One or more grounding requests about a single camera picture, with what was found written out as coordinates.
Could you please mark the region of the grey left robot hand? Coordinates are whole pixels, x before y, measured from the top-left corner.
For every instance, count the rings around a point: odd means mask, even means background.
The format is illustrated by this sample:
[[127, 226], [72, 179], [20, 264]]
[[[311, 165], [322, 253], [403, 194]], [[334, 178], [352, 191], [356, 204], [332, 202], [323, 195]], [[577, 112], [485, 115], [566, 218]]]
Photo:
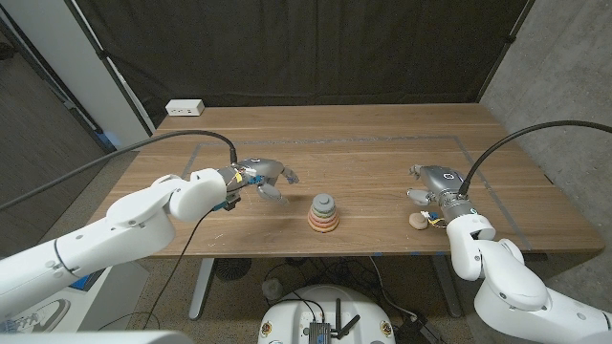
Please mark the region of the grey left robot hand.
[[296, 172], [280, 161], [269, 159], [245, 159], [230, 166], [218, 169], [223, 177], [227, 197], [223, 208], [230, 211], [241, 201], [240, 190], [249, 185], [256, 187], [257, 194], [264, 200], [286, 205], [289, 201], [275, 187], [279, 177], [284, 177], [288, 184], [299, 182]]

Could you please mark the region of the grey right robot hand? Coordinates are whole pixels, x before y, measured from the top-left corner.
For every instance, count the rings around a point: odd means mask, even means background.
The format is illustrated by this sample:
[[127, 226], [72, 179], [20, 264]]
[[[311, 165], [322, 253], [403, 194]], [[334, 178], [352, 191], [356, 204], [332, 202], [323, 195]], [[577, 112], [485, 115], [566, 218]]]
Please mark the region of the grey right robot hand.
[[459, 194], [464, 178], [454, 169], [415, 164], [409, 169], [409, 174], [420, 180], [426, 188], [410, 188], [406, 191], [407, 197], [414, 204], [437, 204], [448, 223], [464, 215], [478, 215], [468, 197]]

